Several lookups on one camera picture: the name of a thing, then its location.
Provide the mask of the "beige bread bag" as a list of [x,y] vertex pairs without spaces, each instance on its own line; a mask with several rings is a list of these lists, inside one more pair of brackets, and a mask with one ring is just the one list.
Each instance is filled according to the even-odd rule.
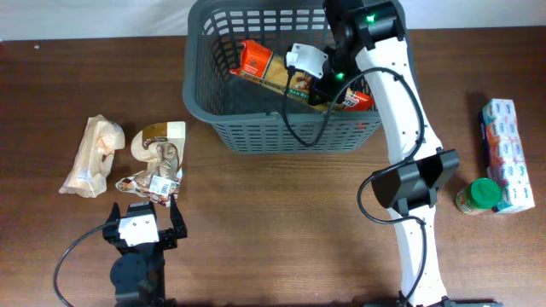
[[59,189],[60,194],[95,198],[107,190],[115,152],[125,147],[122,128],[101,114],[89,117],[73,167]]

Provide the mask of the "brown white snack bag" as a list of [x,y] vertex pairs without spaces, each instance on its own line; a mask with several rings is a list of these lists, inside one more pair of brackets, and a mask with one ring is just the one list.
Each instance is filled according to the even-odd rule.
[[133,157],[147,167],[119,180],[118,191],[136,194],[169,207],[176,200],[183,178],[183,151],[186,141],[186,123],[170,121],[152,124],[137,133],[131,141]]

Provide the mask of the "orange biscuit packet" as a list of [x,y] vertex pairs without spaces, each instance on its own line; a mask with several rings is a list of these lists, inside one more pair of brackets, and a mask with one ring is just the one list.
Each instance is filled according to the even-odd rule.
[[[240,42],[242,47],[240,66],[230,69],[229,72],[237,77],[264,86],[268,90],[283,94],[288,81],[288,69],[285,67],[284,57],[264,47],[254,40]],[[318,111],[326,112],[337,94],[339,87],[344,83],[345,75],[334,77],[334,91],[328,94],[320,92],[315,86],[318,79],[308,72],[297,71],[291,78],[288,98],[301,102]],[[346,90],[342,101],[337,101],[335,111],[368,111],[375,101],[370,93],[366,92],[360,79]]]

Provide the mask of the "green lid jar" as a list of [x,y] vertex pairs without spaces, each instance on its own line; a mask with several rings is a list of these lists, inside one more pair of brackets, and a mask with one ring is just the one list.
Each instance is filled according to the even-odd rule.
[[467,215],[477,215],[491,210],[502,200],[502,190],[490,178],[479,178],[471,182],[456,195],[457,208]]

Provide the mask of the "tissue pack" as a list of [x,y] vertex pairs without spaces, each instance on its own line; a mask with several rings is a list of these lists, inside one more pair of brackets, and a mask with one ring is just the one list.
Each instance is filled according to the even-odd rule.
[[514,102],[490,100],[479,113],[479,124],[487,176],[502,190],[502,199],[493,211],[514,214],[532,209],[535,201]]

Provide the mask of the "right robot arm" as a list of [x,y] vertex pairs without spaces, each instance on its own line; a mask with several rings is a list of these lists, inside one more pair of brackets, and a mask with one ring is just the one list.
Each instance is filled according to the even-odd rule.
[[405,13],[398,1],[326,1],[335,47],[330,67],[364,78],[385,131],[390,165],[369,175],[357,205],[395,229],[402,269],[396,306],[456,306],[441,279],[434,234],[438,193],[460,160],[431,127],[418,93]]

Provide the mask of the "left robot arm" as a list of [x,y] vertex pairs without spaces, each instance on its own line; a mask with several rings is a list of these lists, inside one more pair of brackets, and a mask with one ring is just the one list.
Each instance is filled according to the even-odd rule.
[[164,252],[177,248],[188,230],[172,194],[169,214],[171,227],[159,230],[153,202],[131,204],[125,216],[113,204],[102,237],[120,253],[110,269],[118,306],[177,305],[176,299],[166,296]]

